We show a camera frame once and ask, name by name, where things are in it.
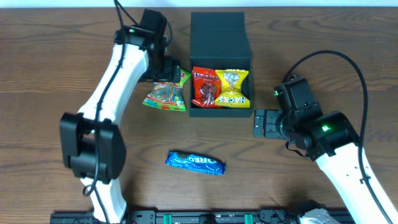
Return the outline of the yellow Hacks candy bag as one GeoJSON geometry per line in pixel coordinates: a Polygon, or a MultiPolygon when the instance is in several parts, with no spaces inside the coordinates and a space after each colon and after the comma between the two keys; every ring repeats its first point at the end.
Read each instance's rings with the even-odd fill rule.
{"type": "Polygon", "coordinates": [[[250,108],[251,102],[242,93],[243,81],[248,76],[247,70],[215,70],[221,82],[221,92],[215,105],[228,108],[250,108]]]}

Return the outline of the green gummy candy bag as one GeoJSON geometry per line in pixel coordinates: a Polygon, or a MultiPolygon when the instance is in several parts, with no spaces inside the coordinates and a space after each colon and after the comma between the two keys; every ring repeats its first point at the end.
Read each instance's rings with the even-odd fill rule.
{"type": "Polygon", "coordinates": [[[155,82],[142,104],[161,110],[186,111],[183,86],[190,77],[191,73],[181,70],[179,83],[155,82]]]}

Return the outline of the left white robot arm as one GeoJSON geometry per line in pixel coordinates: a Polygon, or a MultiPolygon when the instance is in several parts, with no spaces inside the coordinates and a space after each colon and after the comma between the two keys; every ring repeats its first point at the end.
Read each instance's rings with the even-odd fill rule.
{"type": "Polygon", "coordinates": [[[64,166],[84,185],[94,210],[53,213],[51,223],[127,223],[127,202],[119,176],[126,145],[119,130],[126,105],[139,82],[180,81],[180,61],[165,54],[170,27],[159,11],[145,9],[140,22],[121,24],[109,65],[89,100],[60,119],[64,166]]]}

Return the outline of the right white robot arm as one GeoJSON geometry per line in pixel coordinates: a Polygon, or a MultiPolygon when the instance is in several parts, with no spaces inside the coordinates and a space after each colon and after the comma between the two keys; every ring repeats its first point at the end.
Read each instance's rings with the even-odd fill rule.
{"type": "Polygon", "coordinates": [[[277,132],[316,162],[355,223],[397,223],[397,210],[366,158],[360,137],[339,111],[323,114],[304,78],[274,88],[277,132]]]}

